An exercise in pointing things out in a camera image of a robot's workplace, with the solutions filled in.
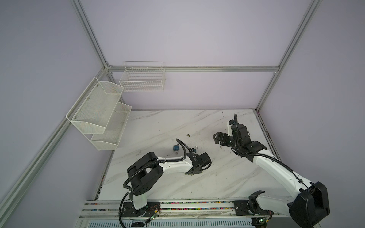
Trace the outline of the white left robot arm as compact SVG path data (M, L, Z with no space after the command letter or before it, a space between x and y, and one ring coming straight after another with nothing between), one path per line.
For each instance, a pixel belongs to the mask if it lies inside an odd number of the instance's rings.
M201 155L185 152L181 157L158 157L149 152L127 169L128 178L123 188L132 202L133 210L138 217L147 211L147 192L164 174L183 173L185 175L202 174L212 165L207 153Z

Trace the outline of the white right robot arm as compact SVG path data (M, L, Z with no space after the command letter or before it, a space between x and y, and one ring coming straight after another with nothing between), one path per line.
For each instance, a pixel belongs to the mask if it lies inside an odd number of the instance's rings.
M312 228L330 214L328 189L323 183L302 177L278 160L261 142L251 140L245 125L231 120L227 128L227 133L213 135L214 142L230 147L235 155L261 167L289 193L285 198L265 191L254 192L247 204L250 214L277 212L291 217L302 228Z

